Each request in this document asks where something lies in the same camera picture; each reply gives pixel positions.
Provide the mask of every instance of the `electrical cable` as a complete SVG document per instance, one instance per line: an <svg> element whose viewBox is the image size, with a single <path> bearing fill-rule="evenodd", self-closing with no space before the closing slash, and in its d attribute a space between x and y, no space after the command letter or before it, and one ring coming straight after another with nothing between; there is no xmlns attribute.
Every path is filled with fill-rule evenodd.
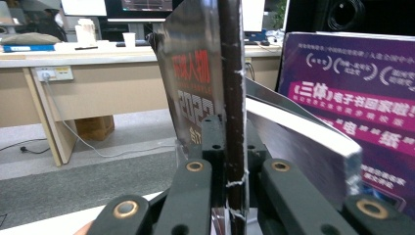
<svg viewBox="0 0 415 235"><path fill-rule="evenodd" d="M22 151L22 153L31 153L31 154L43 154L43 153L45 153L46 151L48 151L48 150L50 150L50 149L51 149L51 148L47 148L47 149L45 149L44 151L41 151L41 152L33 152L33 151L28 150L28 149L26 148L26 146L21 147L21 151Z"/></svg>
<svg viewBox="0 0 415 235"><path fill-rule="evenodd" d="M58 111L58 115L62 118L61 110L60 110L59 106L57 105L57 102L55 100L55 96L54 96L53 91L52 91L52 89L51 89L51 87L49 85L49 80L48 79L45 79L45 83L46 83L46 88L48 89L48 92L50 94L50 97L52 98L52 102L55 105L56 110ZM85 140L83 140L79 135L77 135L76 132L74 130L72 130L72 128L70 128L70 126L67 124L67 122L64 121L63 118L62 118L62 123L84 145L86 145L89 148L91 148L92 150L94 150L94 152L97 153L97 155L99 155L99 156L101 156L103 158L114 158L114 157L119 157L119 156L126 155L126 154L139 153L139 152L148 152L148 151L152 151L152 150L156 150L156 149L160 149L160 148L173 148L173 147L176 147L175 145L160 145L160 146L157 146L157 147L143 149L143 150L129 150L129 151L125 151L125 152L122 152L122 153L119 153L119 154L115 154L115 155L103 155L100 152L98 152L98 150L95 147L93 147L92 145L86 143Z"/></svg>
<svg viewBox="0 0 415 235"><path fill-rule="evenodd" d="M3 150L5 150L5 149L9 149L9 148L12 148L12 147L14 147L14 146L18 146L18 145L21 145L21 144L24 144L24 143L33 142L33 141L39 141L39 140L46 140L46 138L43 138L43 139L31 139L31 140L25 140L25 141L19 142L19 143L17 143L17 144L13 144L13 145L9 145L9 146L7 146L7 147L4 147L3 149L0 149L0 151L3 151Z"/></svg>

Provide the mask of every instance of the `white cup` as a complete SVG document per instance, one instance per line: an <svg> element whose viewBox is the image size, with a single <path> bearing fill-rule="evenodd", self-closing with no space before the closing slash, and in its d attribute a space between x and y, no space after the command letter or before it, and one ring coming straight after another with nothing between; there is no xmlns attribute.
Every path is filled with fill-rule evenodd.
<svg viewBox="0 0 415 235"><path fill-rule="evenodd" d="M124 32L125 47L135 47L135 32Z"/></svg>

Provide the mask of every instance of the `computer monitor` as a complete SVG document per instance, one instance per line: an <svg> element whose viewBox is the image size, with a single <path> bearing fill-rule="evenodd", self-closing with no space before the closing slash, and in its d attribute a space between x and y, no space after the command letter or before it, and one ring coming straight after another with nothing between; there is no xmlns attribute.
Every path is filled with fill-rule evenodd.
<svg viewBox="0 0 415 235"><path fill-rule="evenodd" d="M242 0L244 32L261 32L265 0Z"/></svg>
<svg viewBox="0 0 415 235"><path fill-rule="evenodd" d="M105 0L62 0L65 16L104 17L107 15Z"/></svg>
<svg viewBox="0 0 415 235"><path fill-rule="evenodd" d="M109 22L164 22L182 0L105 0Z"/></svg>

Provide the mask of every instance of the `speaker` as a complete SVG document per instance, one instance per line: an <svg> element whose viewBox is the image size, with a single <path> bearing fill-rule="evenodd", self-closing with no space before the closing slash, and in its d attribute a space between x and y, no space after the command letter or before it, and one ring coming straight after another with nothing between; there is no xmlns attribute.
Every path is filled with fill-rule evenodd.
<svg viewBox="0 0 415 235"><path fill-rule="evenodd" d="M321 2L327 7L323 31L415 35L413 0L334 0L329 4L320 0L320 5ZM321 22L316 14L314 23Z"/></svg>

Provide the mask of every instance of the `cardboard box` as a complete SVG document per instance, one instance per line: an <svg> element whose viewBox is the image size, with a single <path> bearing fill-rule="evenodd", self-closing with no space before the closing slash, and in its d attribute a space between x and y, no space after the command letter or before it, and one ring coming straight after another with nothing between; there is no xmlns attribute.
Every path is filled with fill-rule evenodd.
<svg viewBox="0 0 415 235"><path fill-rule="evenodd" d="M105 140L115 129L113 116L76 119L75 124L84 140Z"/></svg>

